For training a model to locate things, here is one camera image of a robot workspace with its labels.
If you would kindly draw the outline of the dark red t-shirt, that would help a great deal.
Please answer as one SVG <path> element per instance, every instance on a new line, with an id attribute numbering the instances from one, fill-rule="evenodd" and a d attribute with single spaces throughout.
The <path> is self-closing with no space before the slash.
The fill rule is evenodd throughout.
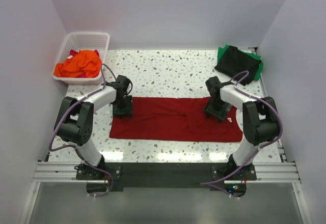
<path id="1" fill-rule="evenodd" d="M 209 98 L 133 98 L 133 115 L 113 118 L 110 137 L 187 142 L 240 142 L 243 132 L 231 108 L 222 122 L 207 117 Z"/>

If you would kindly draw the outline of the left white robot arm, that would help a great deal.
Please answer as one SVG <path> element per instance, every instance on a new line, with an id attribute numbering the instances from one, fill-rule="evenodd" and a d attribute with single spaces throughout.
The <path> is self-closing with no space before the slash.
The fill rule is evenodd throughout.
<path id="1" fill-rule="evenodd" d="M 118 75 L 115 81 L 103 83 L 99 89 L 79 98 L 65 97 L 62 100 L 54 127 L 54 136 L 67 144 L 56 149 L 73 148 L 84 165 L 100 172 L 105 171 L 104 157 L 96 149 L 91 137 L 94 113 L 107 104 L 113 106 L 113 117 L 132 116 L 132 96 L 129 94 L 133 84 L 126 76 Z"/>

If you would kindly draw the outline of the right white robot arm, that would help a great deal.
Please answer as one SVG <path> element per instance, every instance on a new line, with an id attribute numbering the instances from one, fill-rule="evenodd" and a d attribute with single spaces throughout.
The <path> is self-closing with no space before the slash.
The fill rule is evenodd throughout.
<path id="1" fill-rule="evenodd" d="M 232 108 L 242 112 L 244 138 L 228 159 L 224 174 L 229 175 L 250 165 L 259 150 L 276 142 L 283 133 L 283 124 L 272 97 L 256 97 L 240 90 L 231 81 L 220 82 L 216 76 L 205 84 L 210 94 L 205 115 L 214 116 L 221 122 Z"/>

